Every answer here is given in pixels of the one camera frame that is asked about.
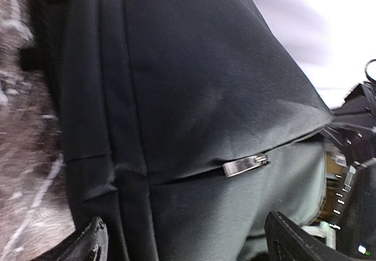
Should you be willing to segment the black student backpack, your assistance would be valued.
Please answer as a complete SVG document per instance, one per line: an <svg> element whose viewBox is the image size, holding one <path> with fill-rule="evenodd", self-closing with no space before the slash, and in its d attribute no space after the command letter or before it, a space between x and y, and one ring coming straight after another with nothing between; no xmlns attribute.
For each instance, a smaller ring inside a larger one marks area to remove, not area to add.
<svg viewBox="0 0 376 261"><path fill-rule="evenodd" d="M105 260L251 260L309 225L332 114L253 0L29 0L73 221Z"/></svg>

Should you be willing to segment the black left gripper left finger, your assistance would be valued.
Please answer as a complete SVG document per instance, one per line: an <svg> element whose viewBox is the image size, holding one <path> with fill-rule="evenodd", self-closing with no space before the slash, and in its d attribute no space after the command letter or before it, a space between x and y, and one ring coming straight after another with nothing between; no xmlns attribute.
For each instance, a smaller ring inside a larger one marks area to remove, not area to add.
<svg viewBox="0 0 376 261"><path fill-rule="evenodd" d="M106 261L109 237L104 221L94 217L81 230L75 230L58 245L38 256L45 261Z"/></svg>

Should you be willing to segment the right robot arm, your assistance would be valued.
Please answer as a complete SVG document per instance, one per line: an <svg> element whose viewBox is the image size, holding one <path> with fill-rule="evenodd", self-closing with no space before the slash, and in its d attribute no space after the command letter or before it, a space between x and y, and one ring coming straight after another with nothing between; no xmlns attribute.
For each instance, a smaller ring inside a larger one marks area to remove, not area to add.
<svg viewBox="0 0 376 261"><path fill-rule="evenodd" d="M359 83L332 110L334 121L323 135L337 149L343 169L335 191L331 225L337 250L358 260L375 260L375 60L365 64Z"/></svg>

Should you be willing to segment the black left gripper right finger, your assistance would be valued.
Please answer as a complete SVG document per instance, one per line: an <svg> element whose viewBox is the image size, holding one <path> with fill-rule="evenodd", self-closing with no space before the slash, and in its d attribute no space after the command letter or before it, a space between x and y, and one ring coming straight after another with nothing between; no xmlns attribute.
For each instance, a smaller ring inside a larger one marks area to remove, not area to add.
<svg viewBox="0 0 376 261"><path fill-rule="evenodd" d="M346 261L350 257L321 243L280 212L267 215L266 233L270 260Z"/></svg>

